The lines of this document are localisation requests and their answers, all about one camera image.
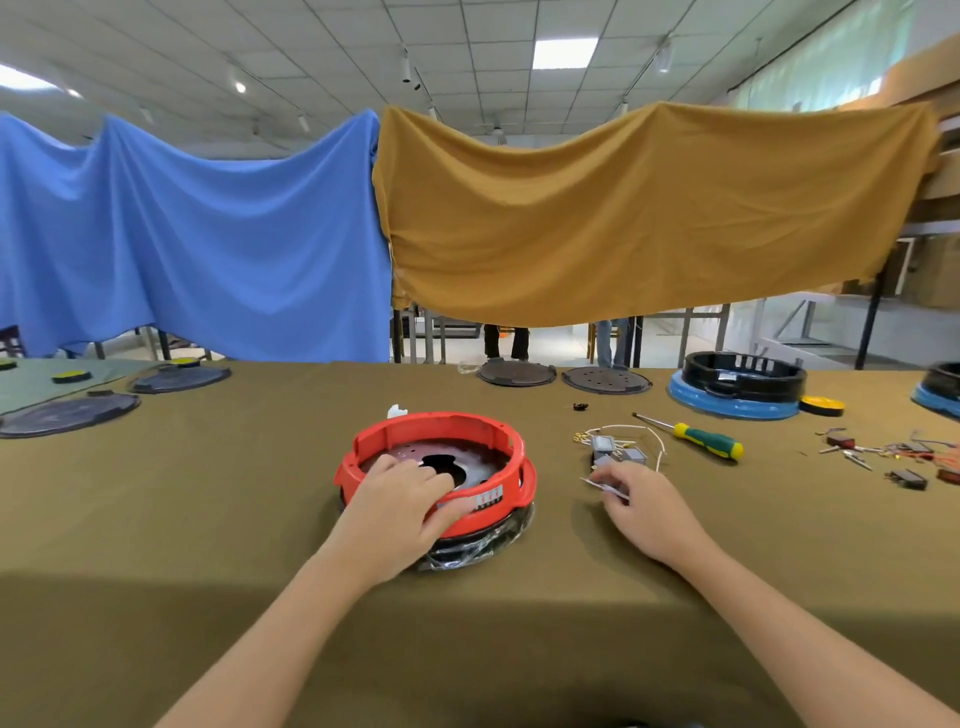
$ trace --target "hand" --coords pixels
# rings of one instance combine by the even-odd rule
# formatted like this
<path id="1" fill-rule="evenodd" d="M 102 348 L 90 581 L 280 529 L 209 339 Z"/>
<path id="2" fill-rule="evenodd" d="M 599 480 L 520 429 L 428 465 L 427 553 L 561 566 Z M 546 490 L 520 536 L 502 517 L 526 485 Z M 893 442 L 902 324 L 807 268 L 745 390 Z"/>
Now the hand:
<path id="1" fill-rule="evenodd" d="M 473 498 L 452 500 L 426 522 L 427 511 L 453 490 L 453 478 L 413 460 L 381 455 L 373 463 L 320 553 L 346 565 L 368 589 L 389 581 L 425 554 L 441 534 L 473 510 Z"/>
<path id="2" fill-rule="evenodd" d="M 590 479 L 629 493 L 629 505 L 604 493 L 604 506 L 620 533 L 651 559 L 683 573 L 696 558 L 718 549 L 665 475 L 636 463 L 612 463 Z"/>

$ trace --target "cardboard box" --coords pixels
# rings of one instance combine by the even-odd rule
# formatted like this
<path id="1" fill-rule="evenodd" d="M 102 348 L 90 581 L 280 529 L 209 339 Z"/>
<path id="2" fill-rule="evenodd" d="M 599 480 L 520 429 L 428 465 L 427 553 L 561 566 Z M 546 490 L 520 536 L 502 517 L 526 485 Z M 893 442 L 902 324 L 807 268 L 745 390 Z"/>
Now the cardboard box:
<path id="1" fill-rule="evenodd" d="M 928 308 L 960 309 L 960 235 L 918 241 L 900 297 Z"/>

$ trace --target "wire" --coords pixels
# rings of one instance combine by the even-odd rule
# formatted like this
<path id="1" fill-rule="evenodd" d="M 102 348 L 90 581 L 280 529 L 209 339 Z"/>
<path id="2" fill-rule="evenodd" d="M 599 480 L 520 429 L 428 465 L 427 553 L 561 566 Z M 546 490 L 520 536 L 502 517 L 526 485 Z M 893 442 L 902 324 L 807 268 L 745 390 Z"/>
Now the wire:
<path id="1" fill-rule="evenodd" d="M 657 442 L 660 443 L 660 452 L 657 455 L 657 464 L 654 466 L 654 470 L 657 473 L 660 472 L 660 461 L 663 459 L 663 456 L 666 454 L 666 445 L 663 443 L 663 440 L 658 435 L 657 431 L 654 430 L 652 427 L 647 427 L 645 425 L 603 425 L 602 427 L 592 427 L 591 429 L 584 430 L 583 432 L 577 432 L 573 436 L 573 439 L 575 442 L 578 442 L 581 445 L 589 445 L 590 444 L 589 436 L 591 434 L 598 433 L 600 432 L 600 430 L 608 429 L 610 427 L 626 427 L 628 429 L 645 429 L 647 430 L 647 432 L 653 433 L 653 436 L 657 438 Z M 617 447 L 617 450 L 615 450 L 617 452 L 622 452 L 624 449 L 624 446 L 636 445 L 636 442 L 634 442 L 633 440 L 614 440 L 613 443 Z"/>

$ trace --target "table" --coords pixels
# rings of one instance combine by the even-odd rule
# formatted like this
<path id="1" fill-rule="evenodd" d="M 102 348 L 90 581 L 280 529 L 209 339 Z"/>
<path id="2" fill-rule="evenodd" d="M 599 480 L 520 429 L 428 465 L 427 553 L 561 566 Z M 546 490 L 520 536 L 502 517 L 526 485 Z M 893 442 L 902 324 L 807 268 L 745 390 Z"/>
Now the table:
<path id="1" fill-rule="evenodd" d="M 644 373 L 647 394 L 602 397 L 456 367 L 229 366 L 110 423 L 0 442 L 0 725 L 150 725 L 323 541 L 337 464 L 395 402 L 514 426 L 540 472 L 537 513 L 483 564 L 368 595 L 291 726 L 799 725 L 731 630 L 577 479 L 588 453 L 573 433 L 634 410 L 743 442 L 730 465 L 669 440 L 664 471 L 734 557 L 960 708 L 960 488 L 908 492 L 882 466 L 817 454 L 814 430 L 837 421 L 711 422 L 667 397 L 669 371 Z M 845 400 L 840 424 L 862 442 L 960 439 L 908 400 L 919 378 L 810 372 L 807 391 Z"/>

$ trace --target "green mat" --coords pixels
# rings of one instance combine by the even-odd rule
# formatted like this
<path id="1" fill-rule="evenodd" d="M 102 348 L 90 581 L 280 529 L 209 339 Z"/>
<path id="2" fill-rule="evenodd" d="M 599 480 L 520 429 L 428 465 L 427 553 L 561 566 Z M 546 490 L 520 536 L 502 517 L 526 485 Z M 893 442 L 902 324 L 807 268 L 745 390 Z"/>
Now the green mat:
<path id="1" fill-rule="evenodd" d="M 16 369 L 0 372 L 0 415 L 134 375 L 155 362 L 134 359 L 15 359 Z M 51 376 L 84 369 L 93 378 L 55 384 Z"/>

